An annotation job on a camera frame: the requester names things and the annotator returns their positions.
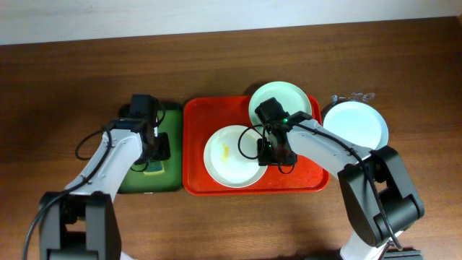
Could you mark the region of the dark green soapy tray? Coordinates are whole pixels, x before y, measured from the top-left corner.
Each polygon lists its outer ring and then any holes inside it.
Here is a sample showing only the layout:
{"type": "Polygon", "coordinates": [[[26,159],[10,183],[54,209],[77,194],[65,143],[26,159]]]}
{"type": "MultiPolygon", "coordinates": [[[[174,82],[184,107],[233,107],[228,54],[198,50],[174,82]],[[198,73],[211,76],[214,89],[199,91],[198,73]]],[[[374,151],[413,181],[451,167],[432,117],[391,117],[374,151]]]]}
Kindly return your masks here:
{"type": "Polygon", "coordinates": [[[144,165],[134,165],[127,172],[120,194],[145,194],[177,191],[182,187],[183,107],[179,103],[166,103],[166,117],[159,132],[169,136],[171,157],[163,160],[165,172],[159,175],[144,175],[144,165]]]}

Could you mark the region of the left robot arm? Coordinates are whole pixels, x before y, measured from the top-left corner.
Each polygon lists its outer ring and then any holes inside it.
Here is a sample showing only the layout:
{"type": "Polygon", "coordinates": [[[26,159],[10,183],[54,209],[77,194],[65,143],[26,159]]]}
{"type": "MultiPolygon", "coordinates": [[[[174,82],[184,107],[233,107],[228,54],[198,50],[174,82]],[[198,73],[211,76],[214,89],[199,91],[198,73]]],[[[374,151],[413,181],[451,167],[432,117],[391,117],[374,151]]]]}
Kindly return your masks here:
{"type": "Polygon", "coordinates": [[[40,200],[35,223],[40,226],[41,259],[128,259],[113,201],[134,163],[165,156],[168,137],[162,122],[117,118],[98,134],[97,151],[63,191],[47,192],[40,200]]]}

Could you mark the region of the pale green plate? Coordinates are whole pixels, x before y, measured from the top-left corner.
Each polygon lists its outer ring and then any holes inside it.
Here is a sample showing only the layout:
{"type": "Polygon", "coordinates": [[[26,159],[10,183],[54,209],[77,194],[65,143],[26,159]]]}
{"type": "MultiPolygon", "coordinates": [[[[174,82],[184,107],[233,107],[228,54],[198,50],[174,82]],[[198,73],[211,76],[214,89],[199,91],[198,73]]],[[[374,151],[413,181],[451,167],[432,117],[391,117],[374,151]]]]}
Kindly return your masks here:
{"type": "Polygon", "coordinates": [[[302,111],[313,119],[312,105],[308,96],[296,85],[289,82],[270,82],[259,87],[251,96],[248,105],[248,114],[251,125],[261,134],[263,123],[256,114],[257,107],[264,101],[275,98],[282,106],[282,110],[288,113],[288,116],[282,116],[280,122],[287,122],[287,118],[302,111]]]}

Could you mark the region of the yellow green scrub sponge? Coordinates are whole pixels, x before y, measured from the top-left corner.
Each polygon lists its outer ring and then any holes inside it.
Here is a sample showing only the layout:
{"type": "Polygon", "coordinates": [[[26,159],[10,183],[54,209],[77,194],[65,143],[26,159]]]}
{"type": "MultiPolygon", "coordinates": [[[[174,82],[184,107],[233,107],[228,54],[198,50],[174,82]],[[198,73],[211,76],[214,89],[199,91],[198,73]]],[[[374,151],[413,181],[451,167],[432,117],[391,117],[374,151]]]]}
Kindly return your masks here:
{"type": "Polygon", "coordinates": [[[151,161],[143,171],[146,176],[155,176],[165,172],[163,161],[151,161]]]}

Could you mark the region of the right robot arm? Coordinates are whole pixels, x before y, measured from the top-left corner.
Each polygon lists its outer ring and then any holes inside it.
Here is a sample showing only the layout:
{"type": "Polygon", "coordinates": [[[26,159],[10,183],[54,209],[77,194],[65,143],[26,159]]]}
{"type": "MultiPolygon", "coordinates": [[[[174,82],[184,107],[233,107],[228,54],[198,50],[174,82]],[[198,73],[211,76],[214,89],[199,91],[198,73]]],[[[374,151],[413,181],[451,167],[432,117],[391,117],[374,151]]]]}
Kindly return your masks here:
{"type": "Polygon", "coordinates": [[[350,239],[327,259],[422,259],[404,249],[398,235],[424,216],[424,205],[395,149],[361,147],[325,130],[307,113],[279,108],[255,110],[263,135],[260,165],[294,168],[306,157],[338,178],[350,239]]]}

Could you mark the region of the light blue plate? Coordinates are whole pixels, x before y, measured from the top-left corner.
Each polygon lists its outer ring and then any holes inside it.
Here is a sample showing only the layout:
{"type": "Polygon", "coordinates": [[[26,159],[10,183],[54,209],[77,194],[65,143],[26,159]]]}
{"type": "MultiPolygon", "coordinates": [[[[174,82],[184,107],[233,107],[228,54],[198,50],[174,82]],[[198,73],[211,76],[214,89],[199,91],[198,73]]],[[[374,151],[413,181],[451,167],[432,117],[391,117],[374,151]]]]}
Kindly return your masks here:
{"type": "Polygon", "coordinates": [[[388,144],[388,126],[382,115],[373,107],[345,101],[325,107],[323,127],[331,133],[362,147],[378,150],[388,144]]]}

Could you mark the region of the black metal base rail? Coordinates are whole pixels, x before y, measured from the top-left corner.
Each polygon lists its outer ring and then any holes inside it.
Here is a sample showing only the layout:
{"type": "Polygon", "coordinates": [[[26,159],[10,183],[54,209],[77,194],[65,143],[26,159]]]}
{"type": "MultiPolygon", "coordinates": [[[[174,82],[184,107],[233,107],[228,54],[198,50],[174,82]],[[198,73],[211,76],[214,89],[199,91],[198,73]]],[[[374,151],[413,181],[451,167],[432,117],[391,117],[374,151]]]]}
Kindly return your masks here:
{"type": "Polygon", "coordinates": [[[420,250],[413,248],[405,248],[401,251],[398,249],[388,249],[380,260],[423,260],[423,255],[420,250]]]}

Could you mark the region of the red plastic tray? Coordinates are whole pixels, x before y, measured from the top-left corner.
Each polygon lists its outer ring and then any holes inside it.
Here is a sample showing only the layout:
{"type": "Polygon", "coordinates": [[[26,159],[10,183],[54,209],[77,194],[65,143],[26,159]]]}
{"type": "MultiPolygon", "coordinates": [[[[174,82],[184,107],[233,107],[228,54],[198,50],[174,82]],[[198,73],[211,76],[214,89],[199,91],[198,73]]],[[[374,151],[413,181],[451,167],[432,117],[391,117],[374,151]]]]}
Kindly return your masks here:
{"type": "Polygon", "coordinates": [[[198,97],[186,104],[182,164],[185,190],[194,196],[226,196],[316,192],[324,189],[330,181],[329,172],[301,156],[290,174],[269,167],[262,178],[245,188],[223,186],[208,174],[204,164],[204,149],[208,139],[226,126],[250,126],[249,102],[249,96],[198,97]]]}

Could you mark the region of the white plate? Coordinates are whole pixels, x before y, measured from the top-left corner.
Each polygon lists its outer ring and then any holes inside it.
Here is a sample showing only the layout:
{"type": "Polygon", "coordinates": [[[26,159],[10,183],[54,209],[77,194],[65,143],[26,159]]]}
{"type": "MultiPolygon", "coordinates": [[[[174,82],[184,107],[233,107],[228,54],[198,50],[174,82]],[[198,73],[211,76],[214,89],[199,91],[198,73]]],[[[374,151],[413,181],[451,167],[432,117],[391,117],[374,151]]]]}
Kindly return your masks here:
{"type": "Polygon", "coordinates": [[[204,148],[204,165],[207,173],[219,184],[240,189],[251,186],[266,173],[257,159],[257,140],[260,135],[241,125],[226,126],[207,141],[204,148]]]}

